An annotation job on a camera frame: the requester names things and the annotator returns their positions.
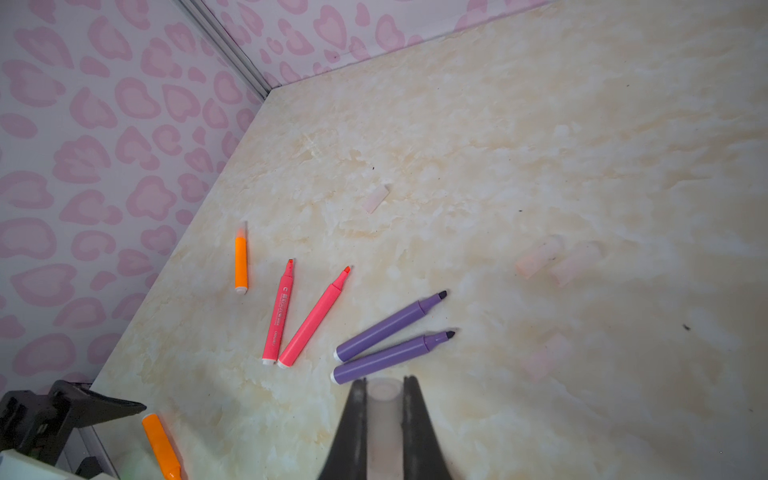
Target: beige marble surface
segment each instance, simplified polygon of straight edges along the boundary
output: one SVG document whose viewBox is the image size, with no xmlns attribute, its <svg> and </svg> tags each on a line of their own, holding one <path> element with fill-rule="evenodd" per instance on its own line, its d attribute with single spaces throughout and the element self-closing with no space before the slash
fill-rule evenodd
<svg viewBox="0 0 768 480">
<path fill-rule="evenodd" d="M 447 288 L 389 343 L 458 335 L 387 375 L 419 377 L 456 480 L 759 478 L 767 200 L 765 2 L 561 0 L 274 91 L 94 388 L 159 412 L 193 480 L 314 478 L 333 348 Z M 552 233 L 607 258 L 516 276 Z M 290 257 L 288 338 L 353 272 L 281 370 L 260 354 Z M 532 382 L 555 333 L 573 353 Z M 98 431 L 123 479 L 160 478 L 139 418 Z"/>
</svg>

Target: wallpaper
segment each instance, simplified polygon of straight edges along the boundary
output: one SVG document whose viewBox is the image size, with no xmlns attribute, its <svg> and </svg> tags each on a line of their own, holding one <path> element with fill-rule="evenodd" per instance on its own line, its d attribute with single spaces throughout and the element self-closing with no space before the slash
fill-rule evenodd
<svg viewBox="0 0 768 480">
<path fill-rule="evenodd" d="M 550 0 L 204 1 L 277 87 Z"/>
<path fill-rule="evenodd" d="M 172 2 L 0 5 L 0 394 L 98 373 L 260 101 Z"/>
</svg>

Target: red marker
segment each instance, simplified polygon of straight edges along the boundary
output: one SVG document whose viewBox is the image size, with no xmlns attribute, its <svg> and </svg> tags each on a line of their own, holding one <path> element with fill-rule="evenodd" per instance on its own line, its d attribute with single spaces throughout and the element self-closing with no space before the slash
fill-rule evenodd
<svg viewBox="0 0 768 480">
<path fill-rule="evenodd" d="M 320 322 L 326 317 L 328 310 L 331 310 L 333 303 L 341 295 L 341 289 L 344 287 L 344 280 L 349 275 L 349 267 L 345 268 L 339 278 L 335 282 L 328 285 L 326 292 L 317 300 L 315 308 L 312 309 L 309 315 L 306 316 L 306 320 L 299 327 L 299 331 L 290 340 L 288 346 L 280 355 L 280 359 L 277 360 L 277 365 L 286 369 L 293 365 L 296 358 L 299 356 L 307 342 L 312 338 L 312 334 L 315 333 Z"/>
<path fill-rule="evenodd" d="M 286 326 L 288 303 L 290 303 L 290 291 L 292 289 L 293 259 L 288 260 L 286 272 L 280 278 L 280 285 L 277 287 L 277 298 L 275 299 L 275 307 L 272 309 L 270 331 L 266 335 L 264 354 L 261 356 L 261 362 L 264 365 L 274 365 L 277 361 L 277 355 L 280 353 L 280 340 L 283 339 L 283 329 Z"/>
</svg>

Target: purple marker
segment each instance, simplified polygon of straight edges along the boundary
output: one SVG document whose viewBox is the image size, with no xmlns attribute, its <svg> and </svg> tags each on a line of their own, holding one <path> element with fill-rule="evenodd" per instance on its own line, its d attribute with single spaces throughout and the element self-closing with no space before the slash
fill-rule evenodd
<svg viewBox="0 0 768 480">
<path fill-rule="evenodd" d="M 448 292 L 443 290 L 429 298 L 411 303 L 406 308 L 378 322 L 355 338 L 337 346 L 333 352 L 333 358 L 340 362 L 351 360 L 358 353 L 365 352 L 394 332 L 398 332 L 416 320 L 423 318 L 432 307 L 440 303 L 440 300 L 444 299 L 447 295 Z"/>
<path fill-rule="evenodd" d="M 414 359 L 431 352 L 439 343 L 447 342 L 456 332 L 451 330 L 435 335 L 417 336 L 413 340 L 391 346 L 381 352 L 376 352 L 352 362 L 339 365 L 331 373 L 331 380 L 337 385 L 351 382 L 371 373 L 384 370 L 387 367 Z"/>
</svg>

